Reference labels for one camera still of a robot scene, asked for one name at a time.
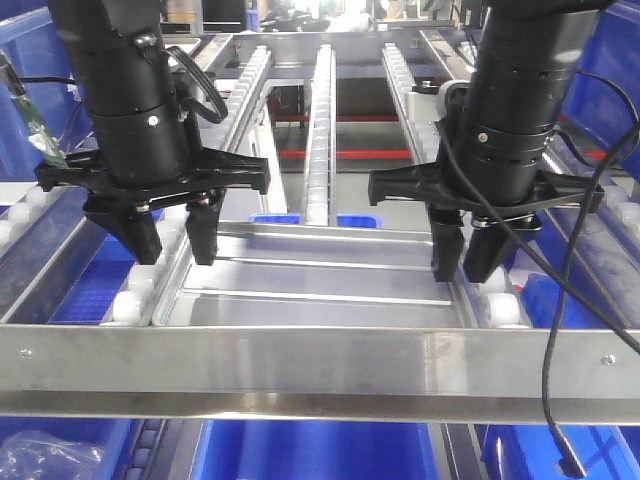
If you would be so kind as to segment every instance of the metal channel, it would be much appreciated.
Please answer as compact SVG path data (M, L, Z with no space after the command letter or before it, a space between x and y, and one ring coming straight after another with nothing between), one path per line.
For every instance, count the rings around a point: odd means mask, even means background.
M407 146L411 152L413 163L424 163L423 151L420 148L418 134L413 123L409 121L404 100L405 95L410 92L415 85L415 81L400 49L395 44L389 43L385 45L382 50L382 65L384 66L391 98L398 113L402 132L404 133Z
M46 323L106 237L68 188L0 259L0 323Z
M481 451L474 441L475 431L468 424L440 425L451 477L456 480L488 480L484 464L481 463Z
M471 72L466 64L439 31L420 32L420 46L439 65L448 80L471 80Z
M190 265L163 326L460 327L429 266L428 234L233 224L211 267Z
M302 219L305 225L335 225L331 205L336 161L335 53L330 45L318 51L313 74L309 137L304 167Z
M545 330L2 325L0 333L2 414L544 422ZM613 333L562 332L556 355L559 421L640 424L640 385L629 381L640 363Z
M253 115L252 107L260 97L268 77L270 61L271 52L267 47L256 48L227 99L229 115L221 124L213 126L207 132L207 147L226 151L238 148Z
M219 33L196 55L194 61L203 72L218 73L233 58L233 35Z

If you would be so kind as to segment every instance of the metal rail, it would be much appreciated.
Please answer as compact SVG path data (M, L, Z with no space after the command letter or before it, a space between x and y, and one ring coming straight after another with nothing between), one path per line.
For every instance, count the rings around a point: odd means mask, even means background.
M335 226L336 59L330 45L318 51L312 85L301 223Z

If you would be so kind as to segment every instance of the screw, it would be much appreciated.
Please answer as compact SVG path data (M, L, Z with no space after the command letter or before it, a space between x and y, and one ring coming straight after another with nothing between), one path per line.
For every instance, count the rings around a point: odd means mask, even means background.
M616 364L616 356L613 353L609 353L602 357L601 362L605 367L612 367Z

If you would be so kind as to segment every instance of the aluminum frame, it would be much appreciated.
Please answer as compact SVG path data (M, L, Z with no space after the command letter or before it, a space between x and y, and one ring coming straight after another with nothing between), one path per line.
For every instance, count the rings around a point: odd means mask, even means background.
M238 58L242 65L258 45L266 45L275 62L270 80L302 78L304 72L307 78L320 45L330 44L338 76L366 72L382 78L387 43L402 50L414 74L455 74L451 59L431 48L433 39L411 30L235 35L209 50L216 58L199 63L215 70ZM425 48L439 60L425 62ZM295 235L328 241L332 236L402 240L397 232L293 228ZM223 224L222 230L293 232L244 224ZM461 279L453 295L459 308L477 314L472 288ZM464 327L3 324L0 413L543 423L539 383L548 331ZM631 333L640 338L640 331ZM561 332L555 365L551 397L558 421L640 424L640 384L630 381L640 374L640 363L613 333Z

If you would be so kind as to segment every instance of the silver metal plate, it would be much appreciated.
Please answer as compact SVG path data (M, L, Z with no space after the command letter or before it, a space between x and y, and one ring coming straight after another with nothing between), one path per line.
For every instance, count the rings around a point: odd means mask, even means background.
M176 272L159 325L459 327L427 233L234 225L213 266Z

